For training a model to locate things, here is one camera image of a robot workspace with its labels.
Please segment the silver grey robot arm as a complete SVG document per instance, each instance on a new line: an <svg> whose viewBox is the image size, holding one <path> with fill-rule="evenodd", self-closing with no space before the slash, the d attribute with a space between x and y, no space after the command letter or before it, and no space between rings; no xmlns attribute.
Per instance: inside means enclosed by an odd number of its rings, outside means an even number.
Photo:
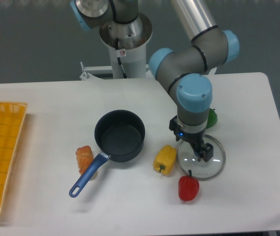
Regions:
<svg viewBox="0 0 280 236"><path fill-rule="evenodd" d="M212 84L205 76L211 69L233 60L239 53L237 36L220 30L202 0L174 0L191 46L181 53L157 50L146 60L152 24L139 12L135 0L72 0L70 6L84 30L99 29L110 55L113 77L143 78L150 70L177 105L169 128L177 140L190 144L199 160L213 157L213 146L204 142Z"/></svg>

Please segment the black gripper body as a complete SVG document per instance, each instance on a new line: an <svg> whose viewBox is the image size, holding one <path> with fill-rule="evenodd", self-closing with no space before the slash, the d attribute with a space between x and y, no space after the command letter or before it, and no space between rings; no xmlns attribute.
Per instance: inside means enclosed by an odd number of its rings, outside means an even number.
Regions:
<svg viewBox="0 0 280 236"><path fill-rule="evenodd" d="M187 125L175 116L169 122L169 129L173 131L176 141L183 140L189 143L193 150L201 150L206 121L199 125Z"/></svg>

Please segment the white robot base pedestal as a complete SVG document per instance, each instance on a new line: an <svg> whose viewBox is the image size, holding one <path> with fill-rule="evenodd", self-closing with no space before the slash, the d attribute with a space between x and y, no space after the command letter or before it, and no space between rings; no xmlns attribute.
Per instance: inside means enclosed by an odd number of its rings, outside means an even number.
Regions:
<svg viewBox="0 0 280 236"><path fill-rule="evenodd" d="M111 67L82 67L81 80L95 77L97 73L112 73L114 79L145 78L147 72L146 45L152 37L152 23L139 13L128 24L109 21L99 28L100 38L108 48Z"/></svg>

